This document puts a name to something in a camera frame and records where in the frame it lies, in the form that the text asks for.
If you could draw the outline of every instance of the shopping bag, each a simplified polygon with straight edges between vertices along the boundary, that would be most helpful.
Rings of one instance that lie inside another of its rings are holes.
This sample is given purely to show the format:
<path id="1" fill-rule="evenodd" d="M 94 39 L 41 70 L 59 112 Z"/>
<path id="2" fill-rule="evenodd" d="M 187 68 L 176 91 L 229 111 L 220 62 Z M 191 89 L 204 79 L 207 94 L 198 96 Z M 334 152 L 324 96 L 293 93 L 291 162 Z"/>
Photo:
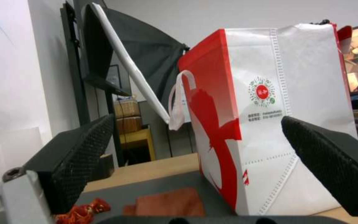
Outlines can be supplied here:
<path id="1" fill-rule="evenodd" d="M 183 82 L 200 171 L 237 214 L 339 206 L 280 123 L 288 115 L 357 138 L 339 46 L 334 24 L 222 29 L 179 60 L 175 88 Z M 171 129 L 180 127 L 182 109 L 175 103 L 169 111 Z"/>

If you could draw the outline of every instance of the bag handle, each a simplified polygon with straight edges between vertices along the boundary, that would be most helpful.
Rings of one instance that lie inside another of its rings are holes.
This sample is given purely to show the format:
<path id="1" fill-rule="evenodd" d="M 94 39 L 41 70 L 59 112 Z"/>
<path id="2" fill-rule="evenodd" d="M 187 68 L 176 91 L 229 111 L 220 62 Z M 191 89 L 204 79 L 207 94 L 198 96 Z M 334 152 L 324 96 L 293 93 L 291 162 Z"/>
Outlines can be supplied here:
<path id="1" fill-rule="evenodd" d="M 176 77 L 176 84 L 173 85 L 168 98 L 170 130 L 178 130 L 182 126 L 182 124 L 185 123 L 185 114 L 183 112 L 182 94 L 181 94 L 182 86 L 183 86 L 183 81 L 182 81 L 183 75 L 186 76 L 186 78 L 188 79 L 190 89 L 192 90 L 196 88 L 196 82 L 194 80 L 194 76 L 192 72 L 188 70 L 184 70 L 178 74 L 178 76 Z M 175 93 L 175 101 L 172 107 L 172 98 L 174 93 Z"/>

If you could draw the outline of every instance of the yellow shelf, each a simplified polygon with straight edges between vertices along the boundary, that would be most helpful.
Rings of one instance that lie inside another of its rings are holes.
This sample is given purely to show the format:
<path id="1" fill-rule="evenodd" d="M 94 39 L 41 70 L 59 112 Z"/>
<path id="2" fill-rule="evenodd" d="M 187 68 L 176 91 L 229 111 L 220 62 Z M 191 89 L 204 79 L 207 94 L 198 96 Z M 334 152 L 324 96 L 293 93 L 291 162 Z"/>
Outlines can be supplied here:
<path id="1" fill-rule="evenodd" d="M 142 129 L 137 132 L 127 133 L 125 135 L 120 135 L 120 142 L 121 145 L 124 145 L 125 143 L 131 143 L 131 142 L 139 142 L 142 140 L 147 141 L 147 146 L 149 148 L 149 154 L 151 161 L 155 160 L 155 151 L 153 147 L 153 139 L 152 134 L 150 132 L 150 129 Z"/>

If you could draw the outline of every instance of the textured rubber pad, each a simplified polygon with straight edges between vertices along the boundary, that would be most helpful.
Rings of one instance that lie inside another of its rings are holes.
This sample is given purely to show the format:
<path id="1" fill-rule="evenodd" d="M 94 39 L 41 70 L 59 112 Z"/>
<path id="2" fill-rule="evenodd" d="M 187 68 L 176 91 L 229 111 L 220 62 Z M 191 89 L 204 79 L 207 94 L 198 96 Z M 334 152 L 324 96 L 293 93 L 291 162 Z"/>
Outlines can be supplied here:
<path id="1" fill-rule="evenodd" d="M 104 116 L 61 132 L 25 165 L 36 171 L 53 214 L 67 213 L 90 180 L 112 136 L 114 117 Z"/>
<path id="2" fill-rule="evenodd" d="M 352 216 L 358 216 L 358 141 L 285 116 L 284 135 L 296 154 Z"/>

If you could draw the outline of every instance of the wooden table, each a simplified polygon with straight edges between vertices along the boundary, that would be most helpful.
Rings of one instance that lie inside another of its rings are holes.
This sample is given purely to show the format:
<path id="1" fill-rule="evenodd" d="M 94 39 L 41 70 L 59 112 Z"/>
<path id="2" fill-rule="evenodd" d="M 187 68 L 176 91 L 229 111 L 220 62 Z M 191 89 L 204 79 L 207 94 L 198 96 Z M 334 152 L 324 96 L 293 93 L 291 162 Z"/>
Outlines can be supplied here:
<path id="1" fill-rule="evenodd" d="M 155 160 L 132 166 L 119 167 L 111 177 L 104 180 L 89 182 L 84 192 L 169 177 L 181 173 L 199 170 L 197 153 L 176 156 L 169 159 Z M 346 223 L 358 224 L 358 217 L 351 217 L 342 207 L 318 213 L 316 215 L 336 218 Z"/>

